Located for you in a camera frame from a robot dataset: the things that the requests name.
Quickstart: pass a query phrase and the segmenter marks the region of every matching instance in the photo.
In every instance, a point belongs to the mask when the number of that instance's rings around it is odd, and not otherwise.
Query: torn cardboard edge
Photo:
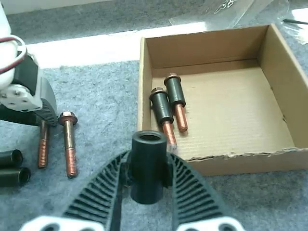
[[[200,162],[204,160],[209,160],[209,159],[215,159],[215,158],[221,158],[224,160],[230,159],[230,158],[237,158],[237,157],[250,157],[250,156],[255,156],[255,155],[262,155],[266,157],[271,157],[272,155],[281,155],[283,153],[293,153],[293,152],[307,152],[307,148],[286,148],[282,149],[280,151],[272,152],[272,153],[267,153],[267,152],[260,152],[260,153],[244,153],[244,154],[236,154],[236,153],[229,153],[225,155],[210,155],[210,156],[205,156],[205,157],[192,157],[188,160],[187,162]]]

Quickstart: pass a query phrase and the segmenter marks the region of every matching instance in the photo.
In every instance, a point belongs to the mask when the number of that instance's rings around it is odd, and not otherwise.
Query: threaded shank
[[[45,168],[48,164],[48,140],[41,139],[38,148],[38,168]]]
[[[178,128],[180,132],[186,132],[188,129],[187,120],[182,104],[175,105],[175,117],[177,118]]]
[[[77,169],[75,164],[75,149],[74,148],[67,148],[65,150],[66,156],[66,174],[69,178],[74,178],[77,176]]]
[[[167,136],[167,141],[169,145],[176,147],[177,141],[174,136],[172,124],[169,121],[163,123],[163,131],[164,134]]]

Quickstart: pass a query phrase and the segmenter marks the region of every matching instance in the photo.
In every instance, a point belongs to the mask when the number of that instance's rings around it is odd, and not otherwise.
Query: spacer hole
[[[140,136],[140,139],[143,139],[145,141],[158,141],[160,140],[160,137],[155,135],[142,135]]]
[[[23,155],[21,151],[15,149],[12,152],[12,161],[15,163],[16,166],[20,166],[20,164],[23,162]]]
[[[19,184],[20,184],[20,185],[26,184],[26,183],[29,181],[30,176],[31,176],[30,170],[29,170],[28,168],[26,168],[26,167],[23,168],[23,169],[20,171],[19,176],[18,176],[18,178],[19,178]]]
[[[219,226],[219,231],[237,231],[237,229],[230,224],[221,224]]]
[[[50,224],[42,228],[40,231],[59,231],[60,226],[56,223]]]
[[[92,229],[92,228],[85,228],[85,229],[82,229],[82,230],[80,230],[80,231],[95,231],[95,230]]]

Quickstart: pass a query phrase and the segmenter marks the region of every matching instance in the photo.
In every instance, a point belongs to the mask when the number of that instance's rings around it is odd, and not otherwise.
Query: bolt with spacer
[[[64,127],[64,144],[66,157],[66,174],[69,178],[77,176],[76,157],[75,157],[75,143],[74,143],[74,129],[73,126],[78,119],[72,112],[62,112],[58,123]]]
[[[164,134],[167,136],[169,145],[172,148],[177,147],[177,141],[173,132],[173,115],[167,99],[167,92],[162,88],[154,88],[150,95],[153,104],[154,114],[157,123],[162,126]]]
[[[38,145],[38,168],[46,168],[48,164],[49,125],[45,120],[40,124],[40,138]]]
[[[171,108],[174,110],[179,130],[180,132],[186,132],[188,129],[184,112],[186,101],[181,85],[181,78],[175,73],[170,73],[170,75],[165,78],[164,84],[167,88],[169,102]]]

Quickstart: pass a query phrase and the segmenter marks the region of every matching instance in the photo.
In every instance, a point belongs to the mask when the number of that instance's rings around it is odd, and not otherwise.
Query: ribbed gripper pad
[[[120,166],[126,154],[117,156],[101,168],[64,212],[65,217],[96,221],[103,224],[105,230],[109,230],[120,179]]]
[[[173,230],[180,224],[226,216],[226,207],[203,176],[171,154]]]

